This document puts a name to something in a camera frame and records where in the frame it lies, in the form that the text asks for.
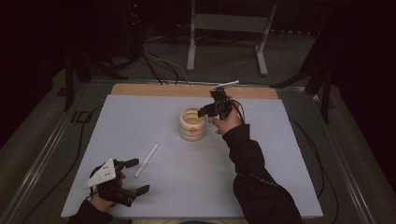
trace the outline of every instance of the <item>hand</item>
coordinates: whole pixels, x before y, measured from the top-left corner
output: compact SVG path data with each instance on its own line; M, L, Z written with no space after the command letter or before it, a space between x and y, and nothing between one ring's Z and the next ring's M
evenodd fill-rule
M209 117L209 123L214 124L219 129L216 131L217 134L224 135L232 128L239 126L242 124L242 120L238 116L238 112L233 106L230 114L225 120L215 119L213 117Z
M122 180L126 178L126 175L121 172L120 173L120 184L123 185ZM107 212L107 210L114 206L116 203L102 199L99 197L99 194L97 192L95 192L91 198L90 198L90 203L95 206L99 211L102 212Z

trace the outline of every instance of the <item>dark background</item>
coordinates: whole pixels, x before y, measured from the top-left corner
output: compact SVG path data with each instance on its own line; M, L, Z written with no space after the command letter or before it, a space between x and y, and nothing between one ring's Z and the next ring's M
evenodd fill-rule
M0 3L0 146L52 88L51 79L64 69L67 41L76 40L81 49L97 59L123 53L122 45L126 42L119 41L117 45L112 40L128 32L127 23L116 22L124 3L110 2L114 10L108 14L98 14L93 1ZM185 34L179 27L190 22L190 1L135 2L139 4L139 16L155 35ZM243 3L229 1L221 10L236 15L262 13L257 10L259 7L254 7L261 1ZM216 11L219 1L207 1L200 6L203 7L197 10ZM303 70L330 65L332 83L339 87L393 189L396 189L395 8L390 1L355 4L289 1L279 5L272 27L276 34L293 31L317 36Z

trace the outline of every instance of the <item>finger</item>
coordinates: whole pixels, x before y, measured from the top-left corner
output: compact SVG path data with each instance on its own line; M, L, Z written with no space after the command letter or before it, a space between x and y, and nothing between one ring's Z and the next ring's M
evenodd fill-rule
M121 178L121 179L125 179L125 178L126 178L126 175L125 175L123 172L120 172L120 178Z

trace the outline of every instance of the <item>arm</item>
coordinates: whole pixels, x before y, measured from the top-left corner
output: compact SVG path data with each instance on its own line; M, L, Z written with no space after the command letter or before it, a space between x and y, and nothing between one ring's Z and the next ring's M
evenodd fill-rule
M67 224L110 223L110 221L113 219L113 216L106 212L108 208L106 208L106 210L103 209L103 204L100 201L91 199L88 202L87 200L84 200L78 209L78 212L69 218Z
M233 193L248 223L302 223L294 200L265 169L262 149L250 139L249 125L242 124L234 109L226 120L209 121L219 128L217 133L230 148L237 172Z

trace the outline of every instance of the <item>black sleeve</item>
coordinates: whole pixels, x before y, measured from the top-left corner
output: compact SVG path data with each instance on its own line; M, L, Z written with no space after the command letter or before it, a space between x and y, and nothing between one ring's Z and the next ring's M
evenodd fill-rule
M265 169L262 149L250 139L248 124L223 135L237 173L233 193L249 224L303 223L289 193Z
M78 212L71 216L67 224L107 224L113 219L109 213L99 211L87 200L82 202Z

